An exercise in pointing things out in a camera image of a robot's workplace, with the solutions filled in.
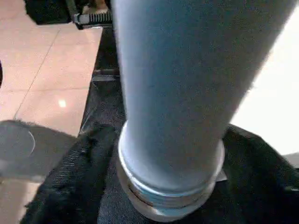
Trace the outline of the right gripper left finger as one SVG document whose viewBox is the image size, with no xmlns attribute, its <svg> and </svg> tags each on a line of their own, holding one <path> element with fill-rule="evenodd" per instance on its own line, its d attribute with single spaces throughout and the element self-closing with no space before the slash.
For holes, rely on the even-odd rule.
<svg viewBox="0 0 299 224">
<path fill-rule="evenodd" d="M 97 124 L 79 135 L 37 189 L 21 223 L 97 223 L 116 139 L 115 128 L 109 125 Z"/>
</svg>

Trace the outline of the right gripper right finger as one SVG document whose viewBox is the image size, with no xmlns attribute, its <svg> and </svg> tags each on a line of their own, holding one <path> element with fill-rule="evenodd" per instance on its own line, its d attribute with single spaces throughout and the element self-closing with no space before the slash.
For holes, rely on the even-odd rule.
<svg viewBox="0 0 299 224">
<path fill-rule="evenodd" d="M 296 224 L 299 172 L 261 137 L 234 125 L 224 137 L 224 172 L 201 208 L 204 224 Z"/>
</svg>

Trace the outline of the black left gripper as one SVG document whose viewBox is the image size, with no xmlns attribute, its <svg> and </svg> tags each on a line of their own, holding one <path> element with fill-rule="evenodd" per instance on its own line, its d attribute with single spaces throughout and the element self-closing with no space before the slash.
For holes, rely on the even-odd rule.
<svg viewBox="0 0 299 224">
<path fill-rule="evenodd" d="M 75 0 L 25 0 L 26 14 L 37 25 L 67 24 L 77 13 Z"/>
</svg>

